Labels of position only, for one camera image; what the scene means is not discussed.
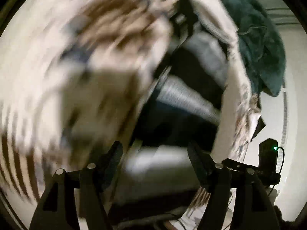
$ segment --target wire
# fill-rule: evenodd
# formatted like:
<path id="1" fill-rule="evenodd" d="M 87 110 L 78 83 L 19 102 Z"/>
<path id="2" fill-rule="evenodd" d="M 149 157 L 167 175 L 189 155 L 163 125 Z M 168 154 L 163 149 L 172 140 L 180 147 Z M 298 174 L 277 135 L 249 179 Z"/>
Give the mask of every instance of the wire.
<path id="1" fill-rule="evenodd" d="M 228 226 L 226 226 L 223 230 L 225 230 L 227 227 L 229 227 L 230 226 L 230 224 L 231 224 L 231 222 L 229 223 L 229 225 Z"/>
<path id="2" fill-rule="evenodd" d="M 276 150 L 278 149 L 281 149 L 282 150 L 282 163 L 281 163 L 281 167 L 280 167 L 280 170 L 279 170 L 279 174 L 281 173 L 281 170 L 282 170 L 282 167 L 284 165 L 284 160 L 285 160 L 285 150 L 283 147 L 278 147 Z M 275 185 L 273 185 L 271 191 L 269 192 L 268 196 L 270 196 L 270 194 L 272 193 L 273 189 L 274 189 Z"/>
<path id="3" fill-rule="evenodd" d="M 187 229 L 185 228 L 185 226 L 183 225 L 183 223 L 182 223 L 179 219 L 177 219 L 177 220 L 175 220 L 175 221 L 178 221 L 178 222 L 180 223 L 180 225 L 183 227 L 183 229 L 184 229 L 184 230 L 187 230 Z"/>
<path id="4" fill-rule="evenodd" d="M 232 202 L 232 198 L 233 198 L 233 196 L 231 195 L 231 199 L 230 199 L 230 202 L 228 203 L 228 206 L 230 205 L 230 203 Z"/>

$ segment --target laundry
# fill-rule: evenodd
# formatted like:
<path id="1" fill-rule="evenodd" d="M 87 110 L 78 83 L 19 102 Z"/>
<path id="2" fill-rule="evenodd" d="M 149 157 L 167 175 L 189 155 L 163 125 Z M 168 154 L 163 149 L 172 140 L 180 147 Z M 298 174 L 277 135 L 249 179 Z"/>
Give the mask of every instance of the laundry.
<path id="1" fill-rule="evenodd" d="M 228 62 L 218 41 L 201 30 L 169 58 L 169 76 L 144 105 L 134 137 L 144 146 L 196 142 L 211 151 L 220 123 Z"/>
<path id="2" fill-rule="evenodd" d="M 286 67 L 282 39 L 257 0 L 222 0 L 238 27 L 239 47 L 252 92 L 279 94 Z"/>
<path id="3" fill-rule="evenodd" d="M 193 10 L 176 14 L 177 2 L 187 1 Z M 254 113 L 251 89 L 237 27 L 220 0 L 27 0 L 23 7 L 33 8 L 31 16 L 16 14 L 27 27 L 13 19 L 0 42 L 10 43 L 0 48 L 0 86 L 12 86 L 0 90 L 4 191 L 16 190 L 35 204 L 56 169 L 80 169 L 93 148 L 105 153 L 114 140 L 122 142 L 125 159 L 147 104 L 160 115 L 151 129 L 163 129 L 158 126 L 170 112 L 170 134 L 156 142 L 142 137 L 146 145 L 180 147 L 193 140 L 211 150 L 215 162 L 244 156 Z M 173 46 L 171 18 L 190 32 L 181 28 Z M 170 72 L 155 86 L 166 53 Z M 182 63 L 185 53 L 193 56 L 186 60 L 191 69 Z M 104 191 L 108 205 L 116 179 Z"/>

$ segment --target black fabric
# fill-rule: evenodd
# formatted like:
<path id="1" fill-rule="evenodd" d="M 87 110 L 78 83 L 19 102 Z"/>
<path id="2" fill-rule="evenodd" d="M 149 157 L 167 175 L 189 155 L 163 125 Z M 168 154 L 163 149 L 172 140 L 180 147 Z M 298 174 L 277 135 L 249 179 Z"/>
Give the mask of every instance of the black fabric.
<path id="1" fill-rule="evenodd" d="M 160 230 L 168 230 L 168 229 L 165 227 L 163 221 L 158 221 L 158 222 L 157 222 L 157 226 L 158 226 L 158 228 L 159 228 Z"/>
<path id="2" fill-rule="evenodd" d="M 11 226 L 4 220 L 1 214 L 0 214 L 0 225 L 2 229 L 13 230 L 13 228 L 11 228 Z"/>
<path id="3" fill-rule="evenodd" d="M 217 126 L 199 116 L 151 100 L 143 107 L 134 137 L 143 140 L 143 146 L 187 147 L 195 141 L 201 149 L 211 151 L 216 132 Z"/>
<path id="4" fill-rule="evenodd" d="M 185 84 L 210 101 L 216 109 L 221 109 L 223 90 L 208 75 L 194 53 L 180 47 L 171 56 L 170 74 L 182 79 Z"/>
<path id="5" fill-rule="evenodd" d="M 177 13 L 174 14 L 169 21 L 173 25 L 173 31 L 174 35 L 177 36 L 179 39 L 181 38 L 182 33 L 182 27 L 185 27 L 188 29 L 188 36 L 191 36 L 194 31 L 194 24 L 198 21 L 197 15 L 194 13 L 193 6 L 190 2 L 190 0 L 178 0 L 178 2 L 175 5 L 177 9 Z M 186 21 L 179 25 L 176 21 L 176 19 L 180 16 L 184 15 L 186 18 Z"/>
<path id="6" fill-rule="evenodd" d="M 170 66 L 170 58 L 171 58 L 171 54 L 165 53 L 161 62 L 159 63 L 159 65 L 157 66 L 157 68 L 155 69 L 153 73 L 154 79 L 158 79 L 160 75 L 163 73 L 163 71 L 166 70 L 166 68 Z"/>
<path id="7" fill-rule="evenodd" d="M 150 198 L 135 203 L 127 203 L 123 206 L 113 204 L 108 213 L 111 225 L 117 225 L 120 222 L 143 219 L 153 215 L 167 214 L 171 210 L 179 207 L 188 207 L 195 196 L 197 190 L 189 190 L 182 193 L 164 195 Z"/>
<path id="8" fill-rule="evenodd" d="M 259 134 L 260 131 L 262 131 L 262 129 L 265 127 L 265 123 L 264 121 L 262 120 L 262 117 L 260 117 L 258 119 L 258 123 L 257 123 L 257 126 L 256 126 L 256 129 L 255 129 L 255 132 L 251 138 L 251 141 Z"/>
<path id="9" fill-rule="evenodd" d="M 148 225 L 134 225 L 131 227 L 123 228 L 124 230 L 155 230 L 154 226 L 152 224 Z"/>
<path id="10" fill-rule="evenodd" d="M 259 109 L 261 109 L 261 104 L 260 104 L 260 96 L 258 98 L 258 101 L 257 101 L 257 107 Z M 260 131 L 262 131 L 262 129 L 266 126 L 266 124 L 264 123 L 263 119 L 262 119 L 262 116 L 260 116 L 260 118 L 258 119 L 258 123 L 257 123 L 257 126 L 256 126 L 256 129 L 255 129 L 255 132 L 251 138 L 251 141 L 259 134 Z"/>

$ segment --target white cloth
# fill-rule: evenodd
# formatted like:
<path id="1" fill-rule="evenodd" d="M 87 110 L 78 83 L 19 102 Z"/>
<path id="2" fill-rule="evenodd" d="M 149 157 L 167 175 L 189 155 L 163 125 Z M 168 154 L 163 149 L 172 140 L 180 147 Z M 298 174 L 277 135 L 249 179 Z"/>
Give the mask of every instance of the white cloth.
<path id="1" fill-rule="evenodd" d="M 96 112 L 102 97 L 105 96 L 106 89 L 110 92 L 118 87 L 125 87 L 130 79 L 123 79 L 121 70 L 129 71 L 125 68 L 116 68 L 114 65 L 99 62 L 99 50 L 94 52 L 90 59 L 90 66 L 94 72 L 95 82 L 89 86 L 77 88 L 73 77 L 80 76 L 82 68 L 76 63 L 58 63 L 59 56 L 64 49 L 69 47 L 75 40 L 75 36 L 67 28 L 68 22 L 79 14 L 83 6 L 93 0 L 27 0 L 13 19 L 8 24 L 3 35 L 0 38 L 0 101 L 3 103 L 2 110 L 2 132 L 8 132 L 9 156 L 12 167 L 13 150 L 11 146 L 11 135 L 15 138 L 16 148 L 20 152 L 21 162 L 25 156 L 34 151 L 34 159 L 38 165 L 41 164 L 43 153 L 48 153 L 53 158 L 61 157 L 61 163 L 54 163 L 52 171 L 59 167 L 73 170 L 68 160 L 70 150 L 60 147 L 60 139 L 63 126 L 72 114 L 74 105 L 81 106 L 87 111 L 83 118 L 85 127 L 76 129 L 77 133 L 90 135 L 93 139 L 105 138 L 114 134 L 110 129 L 118 129 L 128 111 L 126 108 L 119 113 L 116 110 L 110 113 L 114 116 L 107 122 L 105 118 L 97 117 Z M 151 83 L 151 72 L 159 64 L 164 53 L 167 50 L 171 29 L 168 22 L 163 17 L 158 16 L 162 11 L 171 14 L 173 4 L 176 0 L 151 0 L 150 9 L 152 13 L 157 14 L 157 20 L 153 25 L 156 38 L 150 53 L 141 60 L 138 59 L 138 66 L 132 70 L 134 74 L 145 83 Z M 211 33 L 219 40 L 228 43 L 228 81 L 227 88 L 223 94 L 221 123 L 218 128 L 211 156 L 218 162 L 231 156 L 240 160 L 237 155 L 237 148 L 240 143 L 250 141 L 253 135 L 245 125 L 241 134 L 237 134 L 238 121 L 247 122 L 249 115 L 253 116 L 250 110 L 251 88 L 250 82 L 246 76 L 245 68 L 242 64 L 238 49 L 237 28 L 229 17 L 226 9 L 220 0 L 191 0 L 197 9 L 200 19 L 210 27 Z M 105 77 L 108 71 L 112 71 L 113 78 L 117 79 L 118 84 L 105 86 L 101 89 L 97 81 Z M 138 103 L 133 106 L 133 116 L 130 123 L 127 124 L 125 137 L 120 139 L 126 146 L 137 120 L 138 113 L 147 97 L 147 90 L 142 85 L 138 86 L 142 91 Z M 63 104 L 63 101 L 69 96 L 70 102 Z M 121 97 L 117 98 L 117 105 L 121 104 Z M 109 101 L 109 108 L 115 109 L 116 103 Z M 122 119 L 118 120 L 117 114 L 122 113 Z M 102 127 L 105 132 L 102 134 L 98 127 Z M 112 135 L 109 142 L 116 138 Z M 87 156 L 90 149 L 86 149 L 84 156 Z M 0 164 L 4 167 L 4 173 L 9 180 L 10 176 L 4 158 L 0 153 Z M 80 160 L 83 165 L 86 158 Z M 22 173 L 28 176 L 26 166 L 22 164 Z M 29 180 L 26 182 L 28 192 L 33 198 Z M 40 187 L 40 194 L 44 190 L 44 185 Z"/>

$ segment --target dark green towel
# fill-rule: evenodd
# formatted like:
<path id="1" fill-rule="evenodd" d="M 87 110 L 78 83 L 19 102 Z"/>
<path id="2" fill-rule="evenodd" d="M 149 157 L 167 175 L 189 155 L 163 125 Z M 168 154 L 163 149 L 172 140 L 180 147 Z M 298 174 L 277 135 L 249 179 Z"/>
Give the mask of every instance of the dark green towel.
<path id="1" fill-rule="evenodd" d="M 277 96 L 286 67 L 286 54 L 280 35 L 257 0 L 222 0 L 239 28 L 239 47 L 252 92 L 265 87 Z"/>

